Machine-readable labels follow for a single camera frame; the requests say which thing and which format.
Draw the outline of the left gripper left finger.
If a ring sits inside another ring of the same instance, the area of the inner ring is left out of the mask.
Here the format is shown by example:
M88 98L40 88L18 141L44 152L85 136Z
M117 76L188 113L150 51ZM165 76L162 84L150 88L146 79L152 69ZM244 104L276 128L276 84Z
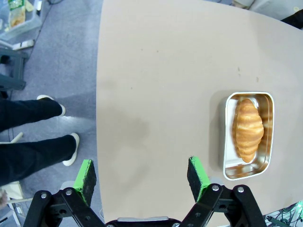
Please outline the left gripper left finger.
M79 227L104 227L90 207L96 182L93 160L83 160L72 187L56 194L45 190L34 194L24 226L58 227L64 218L72 217Z

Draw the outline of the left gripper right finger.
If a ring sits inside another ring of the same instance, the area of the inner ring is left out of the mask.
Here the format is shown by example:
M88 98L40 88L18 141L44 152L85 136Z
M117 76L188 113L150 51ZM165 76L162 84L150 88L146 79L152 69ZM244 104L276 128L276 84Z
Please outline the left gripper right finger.
M228 189L211 183L200 159L188 159L187 180L195 204L182 220L182 227L205 227L214 213L223 213L231 227L265 227L263 215L246 185Z

